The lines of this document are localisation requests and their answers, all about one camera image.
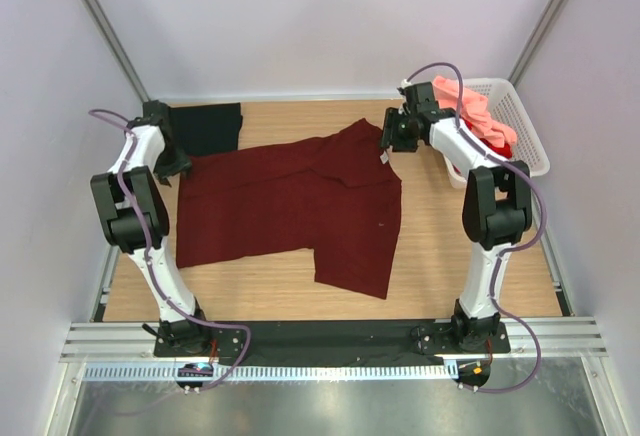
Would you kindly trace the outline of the dark red t shirt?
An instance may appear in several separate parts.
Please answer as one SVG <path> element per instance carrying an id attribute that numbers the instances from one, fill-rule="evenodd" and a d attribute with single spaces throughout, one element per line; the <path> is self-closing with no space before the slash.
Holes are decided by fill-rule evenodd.
<path id="1" fill-rule="evenodd" d="M 198 157 L 179 184 L 179 268 L 310 249 L 316 282 L 384 299 L 402 182 L 358 120 L 326 137 Z"/>

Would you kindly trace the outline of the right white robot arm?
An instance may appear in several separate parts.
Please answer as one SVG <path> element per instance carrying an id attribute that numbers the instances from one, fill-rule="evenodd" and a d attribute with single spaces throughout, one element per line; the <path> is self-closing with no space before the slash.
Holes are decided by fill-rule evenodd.
<path id="1" fill-rule="evenodd" d="M 385 112 L 380 148 L 415 152 L 424 142 L 465 175 L 462 225 L 472 256 L 445 335 L 460 351 L 480 352 L 498 335 L 496 302 L 506 264 L 532 225 L 529 168 L 522 161 L 508 162 L 484 145 L 457 113 L 461 104 L 442 108 L 432 83 L 405 82 L 399 94 L 402 105 Z"/>

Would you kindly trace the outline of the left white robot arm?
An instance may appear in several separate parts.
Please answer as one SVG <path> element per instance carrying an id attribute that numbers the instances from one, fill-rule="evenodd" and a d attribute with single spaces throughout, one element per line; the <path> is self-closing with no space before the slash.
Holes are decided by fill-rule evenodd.
<path id="1" fill-rule="evenodd" d="M 90 188 L 106 241 L 141 271 L 158 306 L 158 327 L 143 327 L 155 337 L 154 354 L 201 356 L 212 346 L 211 329 L 203 325 L 204 312 L 171 254 L 170 218 L 158 189 L 191 169 L 175 141 L 169 107 L 147 102 L 143 115 L 132 120 L 106 109 L 88 114 L 124 134 L 116 161 L 91 178 Z"/>

